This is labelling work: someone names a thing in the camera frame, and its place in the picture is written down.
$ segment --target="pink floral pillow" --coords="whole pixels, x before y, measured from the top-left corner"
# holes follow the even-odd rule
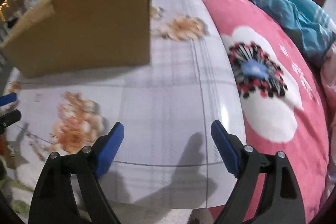
[[[309,222],[319,210],[328,165],[327,126],[313,75],[281,27],[253,3],[203,2],[232,65],[247,143],[261,153],[286,153]],[[246,219],[253,217],[262,187],[259,180]]]

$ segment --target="blue bedding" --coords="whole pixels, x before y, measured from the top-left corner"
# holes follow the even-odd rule
[[[320,67],[336,39],[330,17],[312,0],[250,0],[276,20],[303,57]]]

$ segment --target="open cardboard box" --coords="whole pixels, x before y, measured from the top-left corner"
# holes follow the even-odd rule
[[[43,0],[1,50],[26,78],[148,64],[150,0]]]

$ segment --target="metal screw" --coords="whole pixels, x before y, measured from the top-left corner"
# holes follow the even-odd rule
[[[85,146],[85,147],[83,147],[82,151],[84,153],[89,153],[91,151],[91,146]]]
[[[246,152],[249,152],[249,153],[251,153],[253,151],[253,147],[251,147],[250,145],[246,145],[244,147],[244,149],[245,149]]]
[[[53,153],[50,154],[50,158],[52,158],[52,159],[57,158],[57,156],[58,156],[57,152],[53,152]]]
[[[284,159],[284,158],[286,157],[286,154],[283,153],[282,151],[279,151],[279,152],[278,152],[278,156],[279,156],[280,158]]]

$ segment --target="string lights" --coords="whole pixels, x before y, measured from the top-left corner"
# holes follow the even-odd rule
[[[2,7],[9,7],[9,5],[8,5],[8,0],[5,0],[1,5],[0,5],[0,18],[1,18],[1,20],[2,21],[6,21],[6,19],[5,19],[5,17],[4,17],[4,15],[3,15],[3,13],[2,13]]]

